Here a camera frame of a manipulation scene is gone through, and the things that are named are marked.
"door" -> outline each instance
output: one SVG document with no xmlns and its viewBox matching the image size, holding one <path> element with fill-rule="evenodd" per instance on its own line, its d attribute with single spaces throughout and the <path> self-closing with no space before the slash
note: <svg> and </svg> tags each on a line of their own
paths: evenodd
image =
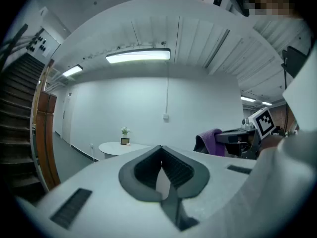
<svg viewBox="0 0 317 238">
<path fill-rule="evenodd" d="M 62 125 L 62 138 L 70 144 L 70 131 L 73 111 L 75 107 L 75 101 L 77 96 L 77 89 L 72 88 L 66 93 L 64 113 L 63 113 L 63 125 Z"/>
</svg>

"fluorescent light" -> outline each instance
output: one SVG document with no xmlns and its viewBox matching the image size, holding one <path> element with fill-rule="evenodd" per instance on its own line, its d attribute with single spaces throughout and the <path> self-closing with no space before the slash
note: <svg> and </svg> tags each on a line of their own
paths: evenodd
<svg viewBox="0 0 317 238">
<path fill-rule="evenodd" d="M 106 59 L 110 63 L 137 60 L 169 60 L 170 49 L 141 49 L 123 51 L 112 55 L 107 55 Z"/>
<path fill-rule="evenodd" d="M 256 101 L 255 99 L 247 98 L 247 97 L 244 97 L 244 96 L 241 96 L 241 100 L 243 100 L 243 101 L 250 101 L 250 102 Z"/>
<path fill-rule="evenodd" d="M 80 65 L 76 65 L 75 67 L 73 67 L 72 69 L 69 69 L 68 71 L 65 71 L 64 73 L 63 73 L 63 75 L 65 76 L 65 77 L 68 77 L 68 76 L 70 76 L 70 75 L 72 75 L 72 74 L 75 74 L 75 73 L 78 73 L 78 72 L 80 72 L 80 71 L 82 71 L 83 70 L 83 67 L 81 67 Z"/>
<path fill-rule="evenodd" d="M 271 103 L 269 103 L 269 102 L 266 102 L 266 101 L 263 101 L 263 102 L 261 102 L 262 104 L 264 104 L 264 105 L 267 105 L 267 106 L 272 106 L 272 104 Z"/>
</svg>

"purple cloth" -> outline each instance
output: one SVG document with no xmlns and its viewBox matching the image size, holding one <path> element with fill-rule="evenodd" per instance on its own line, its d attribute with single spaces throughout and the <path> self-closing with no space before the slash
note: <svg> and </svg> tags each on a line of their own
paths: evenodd
<svg viewBox="0 0 317 238">
<path fill-rule="evenodd" d="M 211 129 L 199 134 L 198 136 L 196 136 L 196 146 L 199 144 L 199 141 L 201 142 L 201 140 L 199 139 L 201 138 L 209 154 L 224 157 L 224 144 L 217 143 L 214 138 L 215 135 L 220 133 L 222 133 L 220 129 Z"/>
</svg>

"desk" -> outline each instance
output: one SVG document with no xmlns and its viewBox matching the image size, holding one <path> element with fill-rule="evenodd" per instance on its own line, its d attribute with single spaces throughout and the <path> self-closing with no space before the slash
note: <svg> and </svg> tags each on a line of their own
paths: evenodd
<svg viewBox="0 0 317 238">
<path fill-rule="evenodd" d="M 120 142 L 107 142 L 99 146 L 99 150 L 110 155 L 122 155 L 135 150 L 140 150 L 149 147 L 149 145 L 140 145 L 131 143 L 128 145 L 121 145 Z"/>
</svg>

